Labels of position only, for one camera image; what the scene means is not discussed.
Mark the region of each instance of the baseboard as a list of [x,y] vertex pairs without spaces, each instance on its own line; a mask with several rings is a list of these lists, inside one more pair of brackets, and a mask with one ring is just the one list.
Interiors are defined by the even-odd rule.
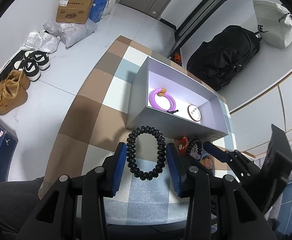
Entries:
[[169,21],[166,21],[165,19],[161,18],[159,20],[160,22],[162,22],[163,24],[166,24],[167,26],[169,26],[170,28],[173,28],[174,30],[177,30],[176,26],[172,23],[170,23]]

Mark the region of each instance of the tile floor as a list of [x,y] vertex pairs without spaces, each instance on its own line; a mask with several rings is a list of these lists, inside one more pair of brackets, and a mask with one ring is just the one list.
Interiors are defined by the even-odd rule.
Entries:
[[[75,95],[95,64],[120,35],[163,56],[167,56],[175,43],[172,28],[119,4],[115,5],[108,19],[99,22],[91,36],[69,49],[60,43],[58,50],[50,55],[51,67],[42,72],[39,81],[32,83],[27,90],[27,102],[0,116],[0,123],[19,139],[9,181],[44,176],[56,135]],[[121,86],[120,79],[113,85]]]

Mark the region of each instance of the black and white sneaker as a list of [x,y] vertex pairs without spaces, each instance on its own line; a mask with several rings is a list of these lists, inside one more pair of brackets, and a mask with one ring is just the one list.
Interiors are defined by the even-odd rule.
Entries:
[[46,70],[50,67],[49,57],[47,52],[43,51],[25,51],[24,59],[33,58],[37,63],[40,70]]
[[16,61],[13,66],[16,70],[23,70],[30,81],[36,81],[41,76],[37,62],[33,58]]

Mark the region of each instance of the sneaker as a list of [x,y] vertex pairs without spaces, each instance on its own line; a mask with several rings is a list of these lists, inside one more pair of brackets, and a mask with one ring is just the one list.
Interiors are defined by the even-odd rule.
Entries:
[[2,80],[0,82],[0,94],[2,93],[2,90],[4,88],[4,83],[5,81],[11,80],[12,82],[18,82],[24,90],[27,90],[30,85],[30,80],[29,78],[25,75],[24,71],[21,70],[12,70],[6,79]]
[[49,57],[47,52],[43,51],[25,51],[24,59],[33,58],[38,64],[40,70],[46,70],[50,67]]
[[18,83],[12,80],[4,82],[0,95],[0,115],[7,114],[14,108],[21,106],[27,101],[27,92]]
[[30,81],[36,81],[41,77],[41,71],[33,58],[18,60],[14,63],[13,69],[23,70]]

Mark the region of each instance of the round badge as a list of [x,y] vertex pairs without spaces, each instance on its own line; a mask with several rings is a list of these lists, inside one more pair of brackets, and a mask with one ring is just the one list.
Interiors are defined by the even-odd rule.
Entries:
[[195,122],[199,122],[201,119],[201,114],[199,112],[199,109],[194,105],[189,105],[187,108],[188,114],[192,120]]

